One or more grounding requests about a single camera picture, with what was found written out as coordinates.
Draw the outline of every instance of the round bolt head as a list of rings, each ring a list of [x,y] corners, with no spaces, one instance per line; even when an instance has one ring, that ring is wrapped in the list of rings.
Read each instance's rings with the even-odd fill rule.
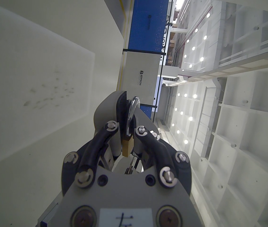
[[[72,217],[72,227],[94,227],[96,225],[96,214],[89,206],[77,209]]]
[[[89,179],[90,179],[90,174],[88,172],[81,172],[79,175],[78,175],[78,182],[83,184],[85,182],[88,182]]]
[[[163,177],[167,183],[172,183],[175,178],[173,172],[171,171],[165,172]]]
[[[172,210],[164,210],[159,216],[160,227],[178,227],[179,219],[177,214]]]
[[[187,159],[187,157],[183,153],[179,154],[178,157],[179,157],[179,159],[180,159],[181,162],[185,162],[186,159]]]
[[[138,132],[141,134],[145,133],[145,131],[146,131],[146,129],[144,127],[138,128]]]
[[[108,123],[108,128],[109,129],[113,129],[114,127],[115,127],[115,123],[114,122]]]

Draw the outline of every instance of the sign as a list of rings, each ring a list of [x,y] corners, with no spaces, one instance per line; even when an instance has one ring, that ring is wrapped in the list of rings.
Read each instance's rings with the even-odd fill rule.
[[[99,227],[153,226],[152,209],[100,209]]]

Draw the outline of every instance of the black metal frame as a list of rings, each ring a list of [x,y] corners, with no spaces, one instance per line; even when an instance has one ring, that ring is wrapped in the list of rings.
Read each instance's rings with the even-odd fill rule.
[[[123,52],[146,53],[146,54],[159,54],[159,55],[163,55],[163,56],[166,55],[166,53],[163,53],[163,52],[145,51],[145,50],[136,50],[136,49],[127,49],[127,48],[124,48],[122,51],[123,51]]]
[[[152,108],[157,108],[157,106],[154,105],[148,105],[148,104],[140,104],[141,106],[145,106],[145,107],[152,107]]]

